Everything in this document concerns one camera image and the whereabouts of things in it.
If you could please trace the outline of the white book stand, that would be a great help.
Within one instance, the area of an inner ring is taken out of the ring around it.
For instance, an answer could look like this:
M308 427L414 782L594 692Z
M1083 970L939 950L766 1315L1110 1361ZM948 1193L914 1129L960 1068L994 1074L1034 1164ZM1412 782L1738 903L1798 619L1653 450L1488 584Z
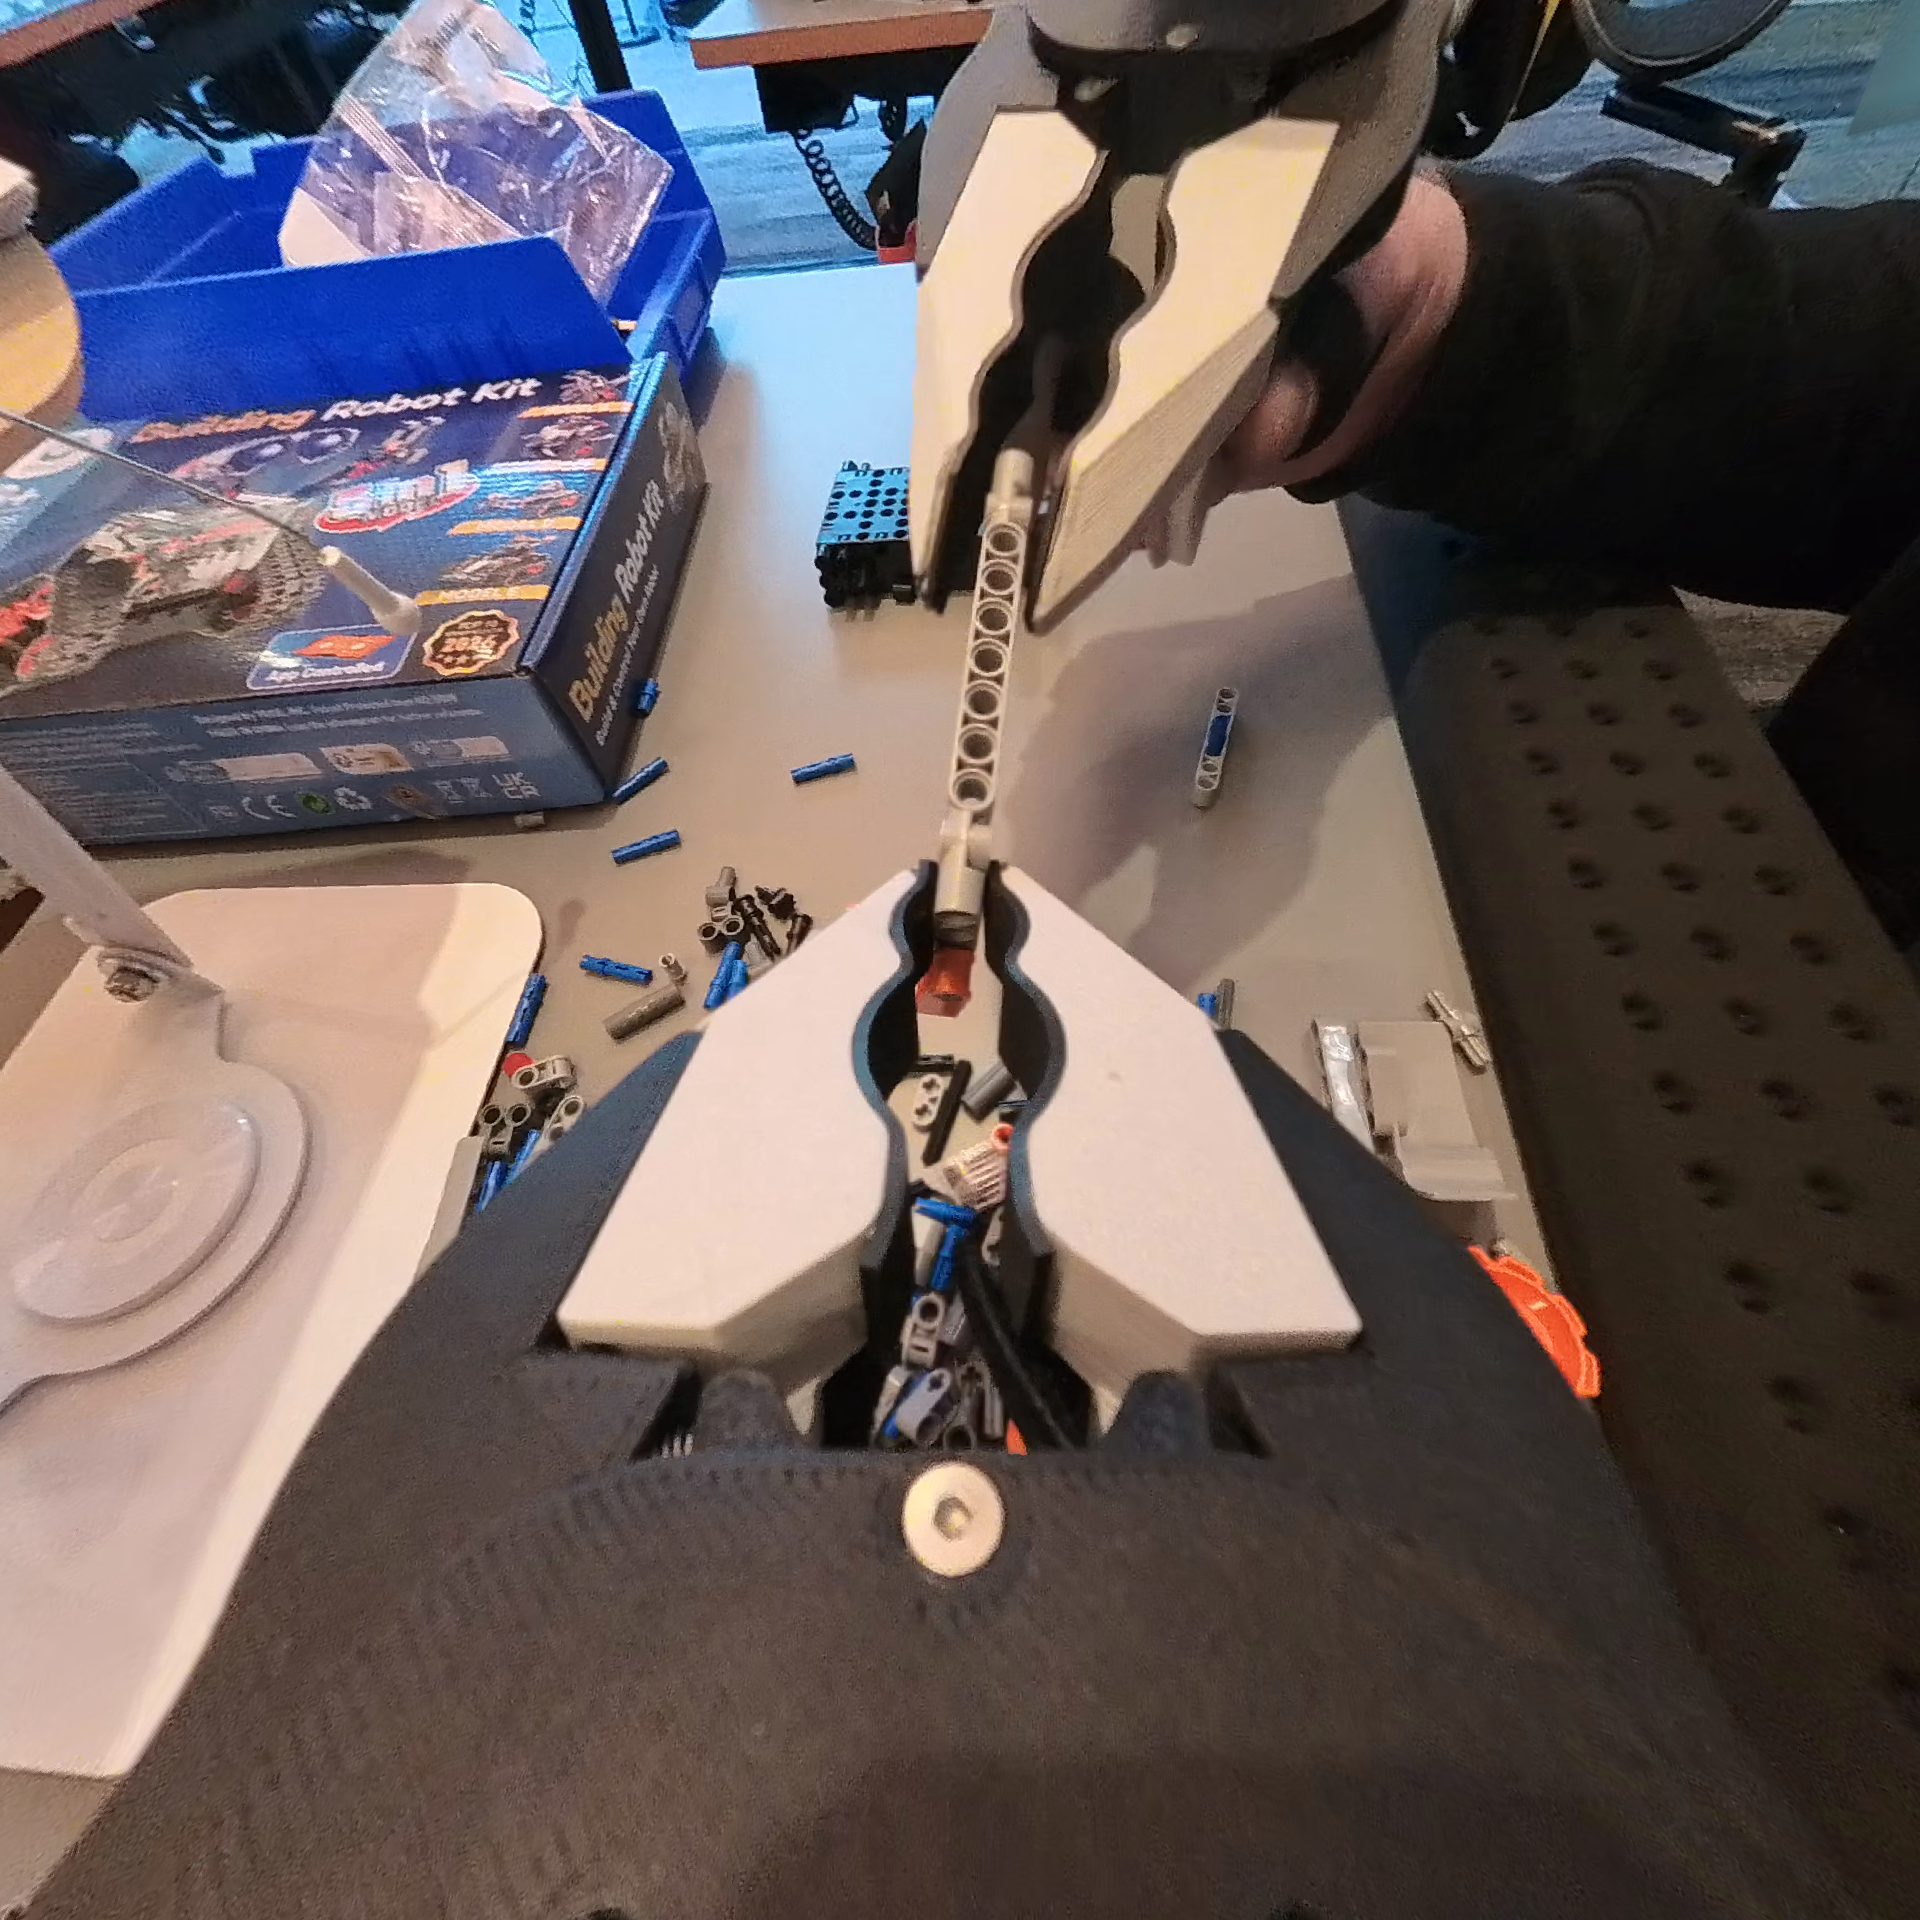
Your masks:
M139 906L3 791L86 950L4 1058L3 1763L107 1783L457 1217L542 921L497 883Z

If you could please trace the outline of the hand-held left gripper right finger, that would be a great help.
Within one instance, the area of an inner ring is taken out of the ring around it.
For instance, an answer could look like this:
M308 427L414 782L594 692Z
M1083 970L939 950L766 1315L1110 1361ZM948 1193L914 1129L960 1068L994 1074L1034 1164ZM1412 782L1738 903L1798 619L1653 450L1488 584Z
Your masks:
M1347 1354L1360 1310L1209 1017L1021 870L982 950L1024 1110L980 1345L1021 1440L1083 1447L1148 1376Z

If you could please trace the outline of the clear plastic bag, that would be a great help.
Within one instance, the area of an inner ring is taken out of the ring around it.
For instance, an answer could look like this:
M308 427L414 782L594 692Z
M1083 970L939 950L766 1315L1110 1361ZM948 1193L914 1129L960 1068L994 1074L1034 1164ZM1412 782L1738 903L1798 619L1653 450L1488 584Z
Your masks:
M608 305L672 179L492 4L420 2L313 138L280 258L292 271L546 238Z

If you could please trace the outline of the person's right hand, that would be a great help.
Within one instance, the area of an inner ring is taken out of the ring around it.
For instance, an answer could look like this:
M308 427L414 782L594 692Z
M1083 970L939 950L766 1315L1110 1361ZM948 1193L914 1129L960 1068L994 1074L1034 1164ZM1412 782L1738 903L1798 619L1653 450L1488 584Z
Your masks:
M1418 395L1465 289L1470 238L1449 179L1418 169L1395 222L1324 279L1285 330L1202 498L1305 489L1352 468Z

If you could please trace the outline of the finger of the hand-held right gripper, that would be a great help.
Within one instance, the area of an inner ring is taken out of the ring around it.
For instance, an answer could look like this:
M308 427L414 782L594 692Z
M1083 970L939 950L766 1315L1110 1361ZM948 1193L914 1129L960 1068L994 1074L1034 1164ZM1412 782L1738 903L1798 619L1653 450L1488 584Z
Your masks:
M1068 449L1034 631L1082 607L1137 550L1155 564L1194 563L1209 468L1272 370L1280 268L1336 143L1336 121L1260 116L1171 169L1160 206L1168 265L1121 330L1106 395Z
M1029 608L1110 568L1088 540L1088 452L1113 385L1110 164L1059 107L942 107L920 206L912 568L942 603L982 544L997 460L1030 463Z

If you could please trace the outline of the person's right forearm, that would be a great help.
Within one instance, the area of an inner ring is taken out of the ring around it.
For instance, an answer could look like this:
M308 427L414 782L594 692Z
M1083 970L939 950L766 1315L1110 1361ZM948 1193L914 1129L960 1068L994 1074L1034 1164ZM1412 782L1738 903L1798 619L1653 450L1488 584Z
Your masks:
M1449 182L1464 281L1299 496L1844 612L1915 550L1917 206L1753 209L1640 162Z

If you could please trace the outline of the light grey beam frame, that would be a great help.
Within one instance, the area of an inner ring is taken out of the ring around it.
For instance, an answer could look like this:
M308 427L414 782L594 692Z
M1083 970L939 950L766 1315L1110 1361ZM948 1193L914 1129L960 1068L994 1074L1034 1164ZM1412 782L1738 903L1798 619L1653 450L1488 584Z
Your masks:
M1024 576L1036 510L1036 465L1021 449L993 472L965 675L950 742L947 811L939 834L932 926L939 944L974 950L993 864L993 817L1017 640L1024 631Z

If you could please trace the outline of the blue robot kit box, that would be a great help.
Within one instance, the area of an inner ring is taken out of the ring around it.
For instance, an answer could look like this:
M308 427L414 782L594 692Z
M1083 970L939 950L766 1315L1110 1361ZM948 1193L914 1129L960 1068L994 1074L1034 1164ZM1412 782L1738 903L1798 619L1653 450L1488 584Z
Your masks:
M89 847L573 809L707 468L682 370L76 425L4 468L4 768Z

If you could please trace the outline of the pile of small building pieces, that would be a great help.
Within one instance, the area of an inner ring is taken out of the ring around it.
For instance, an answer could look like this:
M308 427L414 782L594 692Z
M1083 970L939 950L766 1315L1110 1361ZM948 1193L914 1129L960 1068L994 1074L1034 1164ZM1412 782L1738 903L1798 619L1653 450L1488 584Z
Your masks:
M1000 1122L986 1131L968 1129L965 1118L980 1121L993 1099L1012 1089L994 1064L972 1089L968 1080L965 1064L947 1057L921 1058L908 1080L908 1170L917 1175L905 1217L908 1307L881 1331L881 1384L870 1394L859 1386L852 1390L856 1425L878 1450L1024 1451L955 1279L965 1246L976 1248L982 1266L997 1258L997 1180L1021 1104L1000 1106ZM452 1169L451 1196L466 1201L472 1215L486 1209L582 1116L586 1099L568 1058L513 1051L497 1095L474 1122L475 1150Z

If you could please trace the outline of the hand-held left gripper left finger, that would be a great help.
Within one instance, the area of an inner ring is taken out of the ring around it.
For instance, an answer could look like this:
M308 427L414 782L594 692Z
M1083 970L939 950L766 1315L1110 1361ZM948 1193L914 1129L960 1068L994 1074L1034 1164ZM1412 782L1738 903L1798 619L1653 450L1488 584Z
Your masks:
M914 1289L914 1175L886 1095L920 1058L921 870L889 874L689 1038L560 1298L573 1351L766 1376L814 1447L865 1450Z

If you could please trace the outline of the grey curved panel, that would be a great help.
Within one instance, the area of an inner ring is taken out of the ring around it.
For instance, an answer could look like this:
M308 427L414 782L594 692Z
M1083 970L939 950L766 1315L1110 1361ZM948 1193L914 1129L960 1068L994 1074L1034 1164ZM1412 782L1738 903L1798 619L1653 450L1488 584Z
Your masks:
M1473 1126L1445 1027L1357 1023L1374 1139L1404 1184L1430 1203L1493 1204L1513 1196Z

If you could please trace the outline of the black perforated edge pad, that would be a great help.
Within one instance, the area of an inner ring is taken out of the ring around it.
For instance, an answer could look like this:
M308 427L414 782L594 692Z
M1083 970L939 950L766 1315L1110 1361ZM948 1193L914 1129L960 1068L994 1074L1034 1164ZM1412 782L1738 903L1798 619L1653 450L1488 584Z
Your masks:
M1684 612L1443 587L1401 722L1601 1418L1753 1745L1915 1916L1915 986Z

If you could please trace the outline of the blue plastic bin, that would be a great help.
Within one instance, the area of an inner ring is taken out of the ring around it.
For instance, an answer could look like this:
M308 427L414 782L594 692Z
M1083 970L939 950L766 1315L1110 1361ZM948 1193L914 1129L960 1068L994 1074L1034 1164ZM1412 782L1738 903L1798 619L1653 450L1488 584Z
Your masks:
M254 152L248 174L195 161L52 250L81 312L83 412L418 395L632 353L689 370L730 264L713 204L658 94L588 105L674 171L605 303L546 238L283 268L280 227L308 156L285 140Z

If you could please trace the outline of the wooden edged desk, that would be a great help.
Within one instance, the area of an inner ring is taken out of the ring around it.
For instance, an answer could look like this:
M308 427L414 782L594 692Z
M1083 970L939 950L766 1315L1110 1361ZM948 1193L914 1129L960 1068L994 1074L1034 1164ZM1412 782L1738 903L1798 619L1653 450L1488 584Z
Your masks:
M988 2L724 2L691 35L705 74L902 58L970 49L993 25Z

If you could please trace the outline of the grey long flat bar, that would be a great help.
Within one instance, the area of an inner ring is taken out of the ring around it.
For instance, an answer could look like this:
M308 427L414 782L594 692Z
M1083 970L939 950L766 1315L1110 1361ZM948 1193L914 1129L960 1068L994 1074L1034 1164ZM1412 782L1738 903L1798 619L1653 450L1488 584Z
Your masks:
M1374 1112L1356 1030L1317 1017L1312 1020L1312 1046L1324 1076L1329 1113L1362 1152L1374 1156Z

